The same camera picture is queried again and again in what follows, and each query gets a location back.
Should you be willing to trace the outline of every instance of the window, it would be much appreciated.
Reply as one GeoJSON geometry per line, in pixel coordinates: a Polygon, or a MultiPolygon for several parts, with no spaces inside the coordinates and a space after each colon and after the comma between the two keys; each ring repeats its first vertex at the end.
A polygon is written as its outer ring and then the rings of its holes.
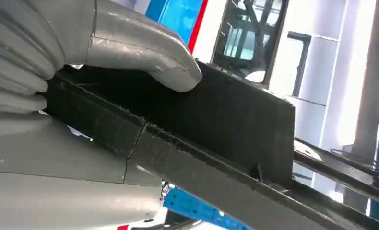
{"type": "Polygon", "coordinates": [[[300,34],[296,32],[288,33],[288,43],[289,43],[289,61],[298,61],[296,66],[296,72],[293,74],[295,76],[293,84],[293,92],[289,95],[298,97],[300,94],[301,82],[303,80],[305,63],[307,61],[309,44],[311,43],[311,36],[306,34],[300,34]]]}
{"type": "Polygon", "coordinates": [[[258,72],[253,79],[261,79],[272,59],[283,12],[284,0],[229,0],[213,64],[241,78],[258,72]]]}

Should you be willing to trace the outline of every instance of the black metal rail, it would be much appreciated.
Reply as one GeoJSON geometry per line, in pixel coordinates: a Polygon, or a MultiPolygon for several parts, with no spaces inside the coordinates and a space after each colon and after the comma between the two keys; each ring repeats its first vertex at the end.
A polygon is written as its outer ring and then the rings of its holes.
{"type": "Polygon", "coordinates": [[[364,172],[364,173],[366,173],[366,174],[368,174],[370,176],[378,176],[379,175],[374,170],[372,170],[372,169],[370,169],[368,167],[365,167],[365,166],[363,166],[361,164],[358,164],[358,163],[356,163],[356,162],[354,162],[354,161],[352,161],[352,160],[350,160],[350,159],[348,159],[348,158],[346,158],[346,157],[344,157],[342,155],[337,155],[337,154],[328,152],[326,150],[320,149],[320,148],[318,148],[318,147],[316,147],[316,146],[314,146],[314,145],[312,145],[312,144],[310,144],[310,143],[308,143],[306,141],[303,141],[303,140],[301,140],[299,138],[295,138],[295,140],[298,141],[298,142],[300,142],[300,143],[302,143],[302,144],[304,144],[304,145],[306,145],[306,146],[308,146],[308,147],[310,147],[317,154],[319,154],[322,158],[327,158],[327,157],[328,158],[332,158],[332,159],[334,159],[334,160],[336,160],[338,162],[344,163],[344,164],[346,164],[348,166],[351,166],[351,167],[353,167],[353,168],[355,168],[357,170],[360,170],[360,171],[362,171],[362,172],[364,172]]]}
{"type": "Polygon", "coordinates": [[[183,95],[142,72],[64,69],[49,82],[47,112],[252,228],[379,229],[377,221],[290,179],[292,106],[201,69],[204,83],[183,95]],[[253,178],[256,163],[264,164],[265,182],[288,190],[253,178]]]}
{"type": "MultiPolygon", "coordinates": [[[[315,149],[316,151],[319,150],[319,148],[314,146],[311,146],[311,148],[315,149]]],[[[344,164],[344,162],[330,160],[319,161],[299,151],[294,151],[294,160],[298,164],[301,164],[317,173],[322,174],[323,176],[341,183],[366,197],[379,201],[379,189],[377,187],[373,186],[372,183],[363,182],[360,180],[360,178],[355,178],[354,176],[350,175],[363,173],[359,169],[351,166],[354,165],[353,162],[351,162],[350,165],[341,165],[344,164]]]]}

